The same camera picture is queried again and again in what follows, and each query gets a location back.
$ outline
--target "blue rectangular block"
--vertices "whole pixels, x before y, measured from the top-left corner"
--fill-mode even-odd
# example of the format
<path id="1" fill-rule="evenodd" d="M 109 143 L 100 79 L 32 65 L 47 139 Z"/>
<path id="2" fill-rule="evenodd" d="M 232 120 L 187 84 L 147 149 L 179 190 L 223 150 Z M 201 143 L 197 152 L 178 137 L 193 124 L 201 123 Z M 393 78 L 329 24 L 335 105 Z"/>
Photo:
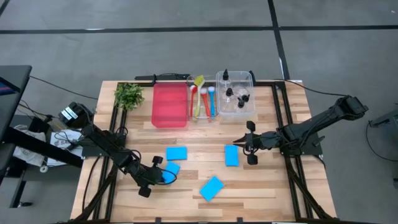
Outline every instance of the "blue rectangular block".
<path id="1" fill-rule="evenodd" d="M 217 177 L 212 177 L 207 184 L 200 189 L 200 194 L 209 202 L 223 187 L 224 184 Z"/>
<path id="2" fill-rule="evenodd" d="M 187 147 L 167 147 L 166 148 L 166 159 L 176 160 L 176 159 L 187 159 Z"/>
<path id="3" fill-rule="evenodd" d="M 237 146 L 225 146 L 225 165 L 239 166 L 239 153 Z"/>
<path id="4" fill-rule="evenodd" d="M 172 172 L 173 174 L 177 175 L 180 171 L 180 166 L 174 162 L 167 163 L 165 170 Z M 175 179 L 174 175 L 170 172 L 163 171 L 163 179 L 166 184 L 170 183 Z"/>

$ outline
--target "green plant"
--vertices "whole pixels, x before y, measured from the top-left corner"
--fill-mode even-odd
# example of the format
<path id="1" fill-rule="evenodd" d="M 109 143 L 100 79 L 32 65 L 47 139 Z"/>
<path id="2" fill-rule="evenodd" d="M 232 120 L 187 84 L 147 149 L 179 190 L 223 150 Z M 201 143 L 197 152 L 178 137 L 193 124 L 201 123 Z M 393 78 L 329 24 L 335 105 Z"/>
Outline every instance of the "green plant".
<path id="1" fill-rule="evenodd" d="M 114 92 L 115 105 L 119 105 L 120 108 L 130 111 L 142 104 L 144 97 L 142 97 L 143 88 L 139 87 L 135 83 L 122 83 L 118 85 L 118 88 Z"/>

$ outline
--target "red plastic tray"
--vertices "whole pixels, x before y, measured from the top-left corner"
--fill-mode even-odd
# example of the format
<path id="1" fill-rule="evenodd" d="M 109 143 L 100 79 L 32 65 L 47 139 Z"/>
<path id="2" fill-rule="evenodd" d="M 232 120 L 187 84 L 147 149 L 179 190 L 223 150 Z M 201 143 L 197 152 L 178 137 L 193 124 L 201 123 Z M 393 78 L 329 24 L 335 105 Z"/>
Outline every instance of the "red plastic tray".
<path id="1" fill-rule="evenodd" d="M 152 124 L 156 128 L 183 128 L 187 125 L 188 87 L 186 83 L 154 85 Z"/>

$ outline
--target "floor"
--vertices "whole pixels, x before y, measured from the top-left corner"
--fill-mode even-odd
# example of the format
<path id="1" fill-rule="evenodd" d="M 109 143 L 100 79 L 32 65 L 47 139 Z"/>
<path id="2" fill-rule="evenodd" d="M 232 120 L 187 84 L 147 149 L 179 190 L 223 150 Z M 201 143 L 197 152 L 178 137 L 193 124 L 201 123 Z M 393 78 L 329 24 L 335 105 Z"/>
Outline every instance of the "floor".
<path id="1" fill-rule="evenodd" d="M 252 0 L 6 0 L 0 16 L 0 64 L 33 66 L 31 75 L 90 96 L 103 80 L 179 72 L 215 74 L 253 70 L 257 78 L 303 80 L 316 90 L 357 96 L 369 107 L 363 119 L 341 121 L 320 132 L 328 180 L 342 220 L 395 223 L 398 164 L 368 148 L 370 119 L 396 109 L 398 29 L 367 26 L 398 24 L 394 0 L 277 0 L 278 25 L 308 29 L 280 31 L 123 32 L 123 28 L 193 26 L 272 26 L 267 1 Z M 321 26 L 329 30 L 309 30 Z M 333 26 L 360 26 L 339 30 Z M 29 30 L 115 29 L 117 33 L 34 34 Z M 10 34 L 1 30 L 28 30 Z M 288 70 L 281 70 L 280 62 Z M 335 97 L 307 92 L 313 114 Z M 96 102 L 31 80 L 23 99 L 43 113 L 58 113 L 71 101 L 89 108 Z M 389 127 L 370 129 L 369 140 L 383 156 L 398 159 L 397 138 Z M 8 209 L 16 180 L 0 187 L 0 223 L 68 220 L 79 173 L 36 175 L 22 199 L 28 208 Z"/>

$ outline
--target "wooden table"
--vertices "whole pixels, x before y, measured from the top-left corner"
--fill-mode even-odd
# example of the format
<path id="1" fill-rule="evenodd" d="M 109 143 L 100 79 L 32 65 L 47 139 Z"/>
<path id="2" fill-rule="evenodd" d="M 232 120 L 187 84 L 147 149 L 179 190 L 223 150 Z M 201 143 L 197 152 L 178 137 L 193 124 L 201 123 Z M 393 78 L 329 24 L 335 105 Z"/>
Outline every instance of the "wooden table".
<path id="1" fill-rule="evenodd" d="M 108 81 L 102 84 L 98 113 L 94 120 L 100 128 L 109 128 L 117 84 L 118 82 Z M 286 87 L 294 122 L 309 119 L 311 114 L 304 89 L 291 83 L 286 83 Z M 253 121 L 256 123 L 256 132 L 274 131 L 278 124 L 271 88 L 255 87 L 255 94 L 256 115 Z M 217 119 L 214 123 L 188 122 L 184 130 L 157 129 L 150 121 L 152 88 L 145 87 L 143 95 L 144 104 L 127 114 L 126 127 L 129 134 L 126 147 L 139 150 L 142 153 L 142 163 L 147 165 L 151 165 L 155 155 L 165 157 L 167 146 L 187 146 L 188 159 L 177 161 L 181 166 L 178 180 L 168 186 L 152 186 L 149 198 L 139 196 L 138 186 L 133 179 L 119 172 L 112 222 L 154 222 L 155 217 L 161 217 L 163 222 L 235 222 L 237 217 L 253 222 L 295 220 L 285 162 L 279 149 L 258 151 L 259 164 L 256 166 L 249 166 L 246 156 L 240 152 L 239 167 L 226 167 L 224 145 L 242 137 L 246 132 L 245 124 L 220 124 Z M 281 93 L 279 101 L 284 111 Z M 287 124 L 285 113 L 282 112 L 282 115 Z M 88 158 L 84 161 L 71 218 L 81 213 L 83 192 L 94 160 L 95 158 Z M 335 217 L 322 163 L 313 156 L 302 156 L 302 160 L 309 191 L 324 210 Z M 160 166 L 164 168 L 166 163 L 164 161 Z M 98 188 L 101 164 L 99 161 L 94 169 L 86 205 Z M 224 183 L 224 188 L 211 202 L 206 202 L 199 190 L 214 175 Z M 301 214 L 305 217 L 302 194 L 298 189 L 297 192 Z M 107 197 L 106 192 L 100 218 L 104 217 Z"/>

